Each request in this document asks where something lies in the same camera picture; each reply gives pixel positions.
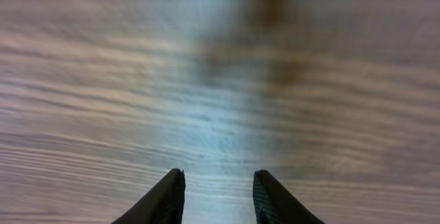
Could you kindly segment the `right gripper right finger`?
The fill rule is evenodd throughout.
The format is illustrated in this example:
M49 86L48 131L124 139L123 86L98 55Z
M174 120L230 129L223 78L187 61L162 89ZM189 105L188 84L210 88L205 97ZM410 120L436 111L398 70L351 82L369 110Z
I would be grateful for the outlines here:
M257 224L325 224L267 170L254 173L252 198Z

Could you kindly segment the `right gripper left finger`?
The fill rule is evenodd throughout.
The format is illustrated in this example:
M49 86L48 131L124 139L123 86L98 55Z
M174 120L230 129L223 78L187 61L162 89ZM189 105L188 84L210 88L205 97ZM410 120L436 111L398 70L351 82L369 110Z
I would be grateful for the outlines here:
M112 224L181 224L185 188L184 171L178 168L171 169Z

